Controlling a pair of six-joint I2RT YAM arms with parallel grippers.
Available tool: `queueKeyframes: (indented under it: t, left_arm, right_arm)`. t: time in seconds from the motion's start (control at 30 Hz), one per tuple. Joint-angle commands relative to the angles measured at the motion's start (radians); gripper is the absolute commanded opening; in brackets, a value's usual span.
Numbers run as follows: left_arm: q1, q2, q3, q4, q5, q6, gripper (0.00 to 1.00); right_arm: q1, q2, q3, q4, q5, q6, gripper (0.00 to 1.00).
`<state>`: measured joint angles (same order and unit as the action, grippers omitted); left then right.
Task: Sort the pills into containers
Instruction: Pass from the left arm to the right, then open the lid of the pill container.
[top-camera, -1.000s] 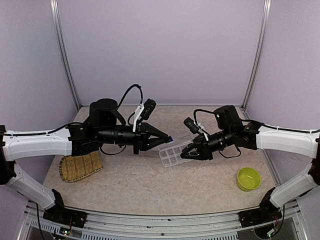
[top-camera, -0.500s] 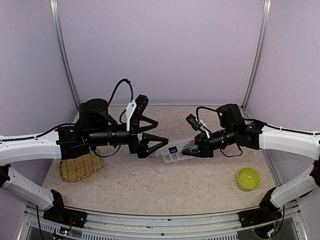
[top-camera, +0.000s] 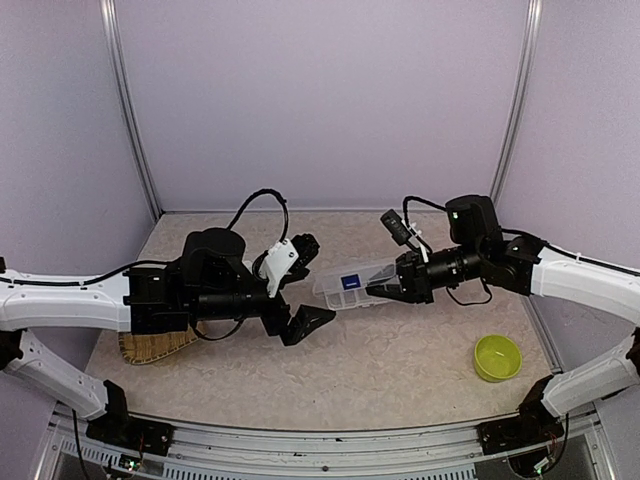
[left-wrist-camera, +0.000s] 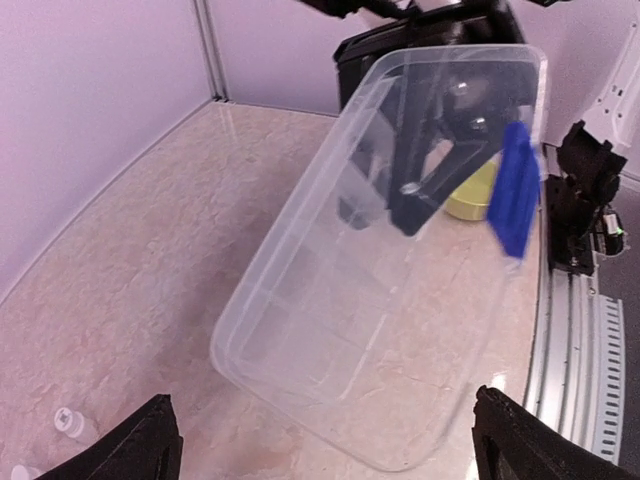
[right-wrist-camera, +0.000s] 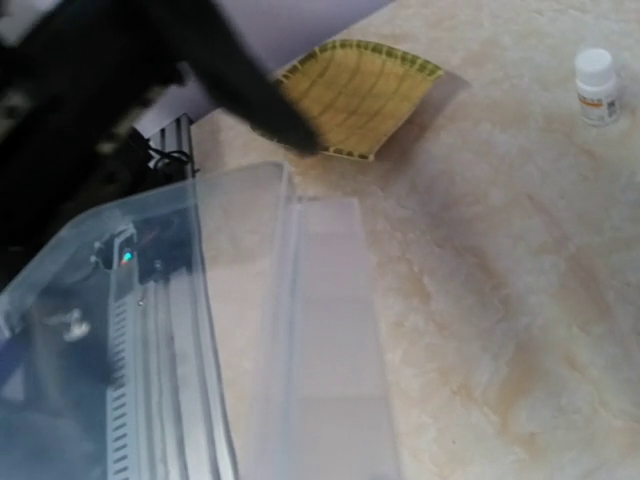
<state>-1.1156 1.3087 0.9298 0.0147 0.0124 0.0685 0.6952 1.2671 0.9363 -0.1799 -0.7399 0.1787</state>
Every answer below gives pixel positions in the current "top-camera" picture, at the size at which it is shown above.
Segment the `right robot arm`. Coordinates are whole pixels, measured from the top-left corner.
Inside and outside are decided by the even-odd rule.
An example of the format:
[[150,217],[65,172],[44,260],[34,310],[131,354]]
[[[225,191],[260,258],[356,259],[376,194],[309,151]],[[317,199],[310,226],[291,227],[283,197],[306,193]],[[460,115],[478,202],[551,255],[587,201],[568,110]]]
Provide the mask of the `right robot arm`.
[[[633,324],[639,322],[639,273],[570,253],[530,233],[499,225],[490,197],[465,195],[442,206],[453,247],[433,252],[411,248],[395,261],[396,282],[369,286],[368,295],[409,304],[429,304],[437,289],[480,280],[523,296],[572,301]],[[511,433],[523,444],[559,418],[593,400],[639,382],[639,333],[566,373],[538,381],[521,403]]]

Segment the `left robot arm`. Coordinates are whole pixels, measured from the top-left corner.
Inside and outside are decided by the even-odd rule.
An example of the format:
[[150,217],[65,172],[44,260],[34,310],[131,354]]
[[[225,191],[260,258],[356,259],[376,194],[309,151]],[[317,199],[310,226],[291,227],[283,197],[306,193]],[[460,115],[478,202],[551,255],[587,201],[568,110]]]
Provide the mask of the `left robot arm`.
[[319,245],[311,234],[278,241],[257,272],[244,260],[246,243],[231,229],[190,233],[172,261],[138,261],[91,279],[1,271],[1,369],[35,383],[121,445],[140,434],[123,389],[76,369],[45,347],[36,328],[109,330],[133,336],[198,331],[202,321],[251,318],[293,346],[331,322],[335,312],[302,305],[282,288],[304,279]]

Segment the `clear plastic pill organizer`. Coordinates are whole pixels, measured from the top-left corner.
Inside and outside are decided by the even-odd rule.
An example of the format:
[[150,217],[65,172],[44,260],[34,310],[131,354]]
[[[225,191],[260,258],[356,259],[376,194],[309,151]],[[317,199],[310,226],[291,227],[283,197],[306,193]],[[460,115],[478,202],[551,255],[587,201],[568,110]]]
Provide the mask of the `clear plastic pill organizer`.
[[331,268],[319,272],[312,288],[316,298],[324,299],[327,308],[334,311],[366,308],[388,303],[387,299],[371,297],[365,288],[369,278],[382,267],[394,264],[393,260],[380,260]]

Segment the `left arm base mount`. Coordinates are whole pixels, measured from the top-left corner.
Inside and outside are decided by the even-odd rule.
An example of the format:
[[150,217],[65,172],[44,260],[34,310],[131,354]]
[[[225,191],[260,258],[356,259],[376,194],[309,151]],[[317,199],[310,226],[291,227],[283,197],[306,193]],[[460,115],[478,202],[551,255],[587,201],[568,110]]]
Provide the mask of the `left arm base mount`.
[[169,423],[107,413],[88,422],[86,435],[108,445],[165,457],[174,431]]

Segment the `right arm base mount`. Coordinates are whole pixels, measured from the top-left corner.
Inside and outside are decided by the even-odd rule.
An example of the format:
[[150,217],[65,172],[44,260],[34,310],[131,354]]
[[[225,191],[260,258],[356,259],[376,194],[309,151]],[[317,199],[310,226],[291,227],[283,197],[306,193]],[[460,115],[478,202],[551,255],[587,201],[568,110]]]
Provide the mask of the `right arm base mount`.
[[561,421],[541,424],[533,418],[509,417],[480,423],[477,426],[484,455],[517,450],[562,437],[565,433]]

